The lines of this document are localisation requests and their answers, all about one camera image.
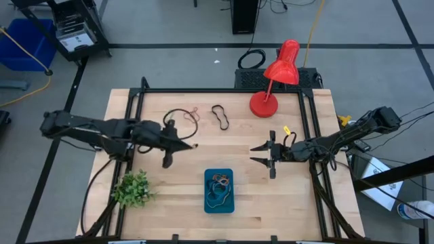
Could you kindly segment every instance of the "red lamp base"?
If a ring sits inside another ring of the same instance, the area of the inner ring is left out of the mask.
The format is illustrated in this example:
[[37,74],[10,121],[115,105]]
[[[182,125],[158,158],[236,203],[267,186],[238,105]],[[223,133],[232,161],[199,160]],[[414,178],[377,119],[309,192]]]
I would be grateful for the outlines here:
[[267,102],[264,102],[267,94],[265,91],[255,93],[250,98],[250,110],[258,117],[267,118],[273,116],[277,111],[277,99],[273,94],[270,94]]

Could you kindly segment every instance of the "red lamp shade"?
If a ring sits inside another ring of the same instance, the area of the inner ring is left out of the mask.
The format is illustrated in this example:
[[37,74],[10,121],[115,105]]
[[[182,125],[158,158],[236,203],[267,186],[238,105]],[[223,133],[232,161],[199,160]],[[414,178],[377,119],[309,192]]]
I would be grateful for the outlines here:
[[264,72],[264,76],[272,81],[290,85],[298,85],[296,59],[300,44],[295,40],[283,43],[279,57]]

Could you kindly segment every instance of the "artificial plant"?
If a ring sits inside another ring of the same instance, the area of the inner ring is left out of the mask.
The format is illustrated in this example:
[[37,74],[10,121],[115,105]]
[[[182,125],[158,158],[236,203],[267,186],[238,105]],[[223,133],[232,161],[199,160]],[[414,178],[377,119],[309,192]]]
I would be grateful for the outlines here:
[[150,182],[146,178],[146,172],[141,170],[134,175],[132,172],[126,173],[115,185],[112,196],[121,205],[121,208],[144,207],[145,203],[151,199],[155,200],[157,193],[149,190]]

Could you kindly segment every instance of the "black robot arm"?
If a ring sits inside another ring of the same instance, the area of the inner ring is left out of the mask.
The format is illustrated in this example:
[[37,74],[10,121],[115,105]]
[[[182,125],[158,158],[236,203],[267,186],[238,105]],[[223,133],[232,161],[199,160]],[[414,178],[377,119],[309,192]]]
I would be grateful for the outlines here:
[[94,148],[102,148],[112,159],[127,161],[127,150],[132,145],[158,148],[165,151],[163,167],[172,164],[172,154],[195,146],[179,139],[175,121],[169,120],[161,129],[154,121],[135,119],[109,119],[107,121],[78,117],[58,110],[44,114],[40,128],[46,138],[70,137],[86,142]]
[[373,132],[388,134],[396,131],[401,119],[392,108],[385,106],[367,112],[356,123],[330,136],[311,138],[286,146],[285,143],[275,143],[275,131],[270,131],[270,140],[262,146],[250,149],[251,151],[270,150],[270,159],[251,157],[270,168],[270,178],[275,178],[276,162],[305,162],[309,159],[315,162],[328,160],[330,154],[336,154],[339,148],[355,140],[361,139]]

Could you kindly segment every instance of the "wooden tabletop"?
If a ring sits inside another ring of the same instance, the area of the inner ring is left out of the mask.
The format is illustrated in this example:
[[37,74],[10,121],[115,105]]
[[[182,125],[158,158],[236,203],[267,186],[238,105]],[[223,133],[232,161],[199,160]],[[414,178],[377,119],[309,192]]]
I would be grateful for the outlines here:
[[[338,131],[336,113],[330,90],[314,90],[319,126],[323,136]],[[127,89],[114,89],[104,119],[122,119],[127,104]],[[129,208],[125,212],[123,239],[171,239],[179,234],[184,240],[270,240],[277,235],[280,241],[321,240],[317,208],[308,163],[278,163],[277,177],[269,179],[268,169],[249,157],[268,157],[268,152],[250,152],[249,149],[264,144],[269,131],[276,131],[276,142],[283,142],[287,125],[297,133],[297,141],[304,139],[300,107],[296,94],[275,94],[279,108],[271,118],[261,119],[249,109],[251,94],[145,94],[142,119],[162,123],[168,110],[197,107],[199,131],[186,140],[198,143],[195,150],[174,154],[169,169],[161,167],[163,152],[152,150],[136,153],[133,171],[147,171],[152,189],[158,192],[156,201],[144,208]],[[226,131],[219,123],[211,107],[220,104],[230,121]],[[311,135],[313,126],[307,111]],[[194,124],[175,113],[173,119],[180,137],[194,130]],[[105,152],[96,154],[91,177],[108,160]],[[336,160],[346,162],[344,153]],[[232,214],[207,214],[203,210],[203,173],[210,168],[233,170],[235,211]],[[87,200],[85,227],[89,228],[107,204],[114,163],[95,180]],[[349,224],[364,235],[355,198],[351,176],[347,168],[330,171],[334,200],[337,208]],[[328,232],[332,236],[330,214],[325,207]],[[114,233],[117,211],[112,218]]]

